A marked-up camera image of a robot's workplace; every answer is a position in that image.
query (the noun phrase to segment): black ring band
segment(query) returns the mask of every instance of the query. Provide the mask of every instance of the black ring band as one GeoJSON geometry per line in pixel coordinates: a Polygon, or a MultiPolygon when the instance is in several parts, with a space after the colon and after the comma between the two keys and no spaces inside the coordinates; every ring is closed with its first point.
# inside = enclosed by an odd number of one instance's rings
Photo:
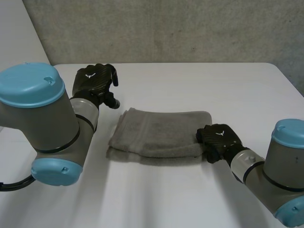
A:
{"type": "Polygon", "coordinates": [[[304,189],[290,188],[288,186],[284,186],[282,184],[279,184],[278,182],[275,182],[273,179],[271,179],[270,177],[267,176],[267,174],[264,172],[264,170],[262,171],[262,173],[263,173],[263,176],[265,177],[266,180],[268,180],[270,183],[277,186],[278,188],[281,188],[281,189],[284,189],[284,190],[287,190],[287,191],[293,191],[293,192],[304,191],[304,189]]]}
{"type": "Polygon", "coordinates": [[[86,121],[88,125],[90,125],[90,127],[92,128],[93,132],[95,132],[95,129],[94,129],[94,126],[93,124],[91,123],[91,121],[89,121],[88,119],[86,119],[84,116],[82,115],[79,115],[79,114],[76,114],[76,117],[83,120],[83,121],[86,121]]]}
{"type": "Polygon", "coordinates": [[[243,176],[243,183],[246,185],[246,178],[248,176],[248,174],[256,167],[259,166],[261,164],[264,164],[265,161],[258,161],[257,163],[254,163],[252,166],[249,167],[249,169],[246,170],[246,172],[244,173],[243,176]]]}
{"type": "Polygon", "coordinates": [[[39,150],[36,148],[34,148],[34,149],[35,149],[35,151],[37,151],[39,153],[56,153],[56,152],[62,151],[64,149],[68,148],[69,146],[71,146],[74,142],[76,142],[76,140],[79,138],[79,136],[80,136],[80,127],[79,127],[78,132],[75,135],[75,137],[70,142],[68,142],[67,144],[65,144],[63,146],[60,146],[60,147],[58,147],[56,149],[52,149],[52,150],[39,150]]]}

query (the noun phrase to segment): white logo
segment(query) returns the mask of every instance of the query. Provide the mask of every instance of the white logo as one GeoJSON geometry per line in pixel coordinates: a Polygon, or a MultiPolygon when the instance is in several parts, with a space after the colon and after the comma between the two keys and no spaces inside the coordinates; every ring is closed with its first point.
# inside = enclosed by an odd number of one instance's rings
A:
{"type": "Polygon", "coordinates": [[[94,73],[94,74],[92,74],[92,75],[85,75],[85,76],[87,76],[88,78],[91,78],[91,77],[93,77],[95,74],[96,74],[96,73],[94,73]]]}
{"type": "Polygon", "coordinates": [[[225,131],[223,131],[222,133],[216,133],[218,135],[224,136],[225,131]]]}

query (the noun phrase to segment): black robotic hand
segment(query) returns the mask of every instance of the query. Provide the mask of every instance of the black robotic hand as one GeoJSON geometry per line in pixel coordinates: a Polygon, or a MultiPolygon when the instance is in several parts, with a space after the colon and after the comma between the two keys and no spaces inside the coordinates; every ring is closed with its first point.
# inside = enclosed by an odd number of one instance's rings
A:
{"type": "Polygon", "coordinates": [[[118,86],[117,72],[110,64],[88,65],[77,71],[73,97],[82,97],[92,101],[97,107],[104,103],[106,106],[117,109],[120,106],[113,93],[109,91],[110,85],[118,86]]]}
{"type": "Polygon", "coordinates": [[[225,159],[230,165],[237,153],[247,149],[243,147],[237,134],[226,124],[206,125],[197,130],[196,139],[198,143],[203,144],[203,154],[209,163],[225,159]]]}

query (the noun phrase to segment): black cable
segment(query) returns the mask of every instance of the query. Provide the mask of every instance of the black cable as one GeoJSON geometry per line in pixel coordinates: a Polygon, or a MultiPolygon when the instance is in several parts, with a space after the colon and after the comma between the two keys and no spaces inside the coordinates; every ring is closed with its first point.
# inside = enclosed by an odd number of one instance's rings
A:
{"type": "Polygon", "coordinates": [[[32,175],[28,176],[27,178],[13,183],[13,184],[3,184],[0,183],[0,191],[16,191],[22,188],[25,188],[26,186],[30,185],[33,183],[35,179],[32,177],[32,175]]]}

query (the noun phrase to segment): towel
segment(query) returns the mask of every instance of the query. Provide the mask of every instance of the towel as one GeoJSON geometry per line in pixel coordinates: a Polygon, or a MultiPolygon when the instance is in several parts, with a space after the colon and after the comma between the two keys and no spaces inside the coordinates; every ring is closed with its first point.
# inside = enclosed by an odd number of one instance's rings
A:
{"type": "Polygon", "coordinates": [[[196,130],[211,125],[208,112],[153,113],[130,108],[119,119],[107,158],[148,165],[183,165],[201,161],[196,130]]]}

